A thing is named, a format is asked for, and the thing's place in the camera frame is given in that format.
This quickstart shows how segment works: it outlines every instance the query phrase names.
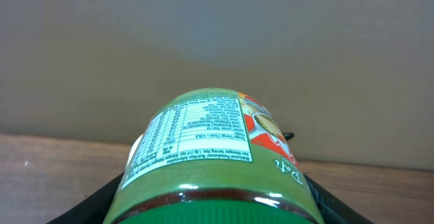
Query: green lid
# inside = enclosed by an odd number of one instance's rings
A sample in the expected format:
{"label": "green lid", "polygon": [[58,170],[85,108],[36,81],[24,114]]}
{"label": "green lid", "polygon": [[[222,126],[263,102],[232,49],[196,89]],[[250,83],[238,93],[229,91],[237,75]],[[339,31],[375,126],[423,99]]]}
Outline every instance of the green lid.
{"label": "green lid", "polygon": [[297,214],[265,204],[228,200],[202,200],[154,208],[121,222],[121,224],[139,223],[307,224],[311,222]]}

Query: white nutrition label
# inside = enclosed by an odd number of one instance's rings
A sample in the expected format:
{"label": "white nutrition label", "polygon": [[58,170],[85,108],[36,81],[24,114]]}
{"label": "white nutrition label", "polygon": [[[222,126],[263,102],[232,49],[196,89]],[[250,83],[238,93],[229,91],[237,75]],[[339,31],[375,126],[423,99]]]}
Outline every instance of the white nutrition label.
{"label": "white nutrition label", "polygon": [[122,189],[156,168],[206,159],[252,161],[237,98],[196,98],[155,116],[131,160]]}

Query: beige wall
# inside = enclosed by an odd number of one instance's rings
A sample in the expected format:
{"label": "beige wall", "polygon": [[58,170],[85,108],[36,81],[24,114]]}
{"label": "beige wall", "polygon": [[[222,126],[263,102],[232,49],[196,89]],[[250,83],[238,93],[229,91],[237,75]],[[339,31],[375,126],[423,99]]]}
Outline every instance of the beige wall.
{"label": "beige wall", "polygon": [[434,0],[0,0],[0,132],[131,143],[169,99],[261,101],[298,157],[434,169]]}

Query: gray wall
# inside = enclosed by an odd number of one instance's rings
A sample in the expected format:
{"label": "gray wall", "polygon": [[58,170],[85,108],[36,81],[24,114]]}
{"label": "gray wall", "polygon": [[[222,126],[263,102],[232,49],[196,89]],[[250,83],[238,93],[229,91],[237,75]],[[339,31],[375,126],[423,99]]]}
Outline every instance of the gray wall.
{"label": "gray wall", "polygon": [[132,143],[196,88],[298,157],[434,169],[434,0],[0,0],[0,132]]}

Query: wooden surface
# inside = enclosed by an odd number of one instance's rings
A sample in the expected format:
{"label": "wooden surface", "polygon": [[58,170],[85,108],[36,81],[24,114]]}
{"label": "wooden surface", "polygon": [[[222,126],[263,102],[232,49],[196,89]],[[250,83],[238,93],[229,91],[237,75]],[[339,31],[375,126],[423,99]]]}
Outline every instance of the wooden surface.
{"label": "wooden surface", "polygon": [[[0,134],[2,223],[46,223],[117,176],[129,147]],[[432,223],[434,172],[301,161],[320,185],[375,223]]]}

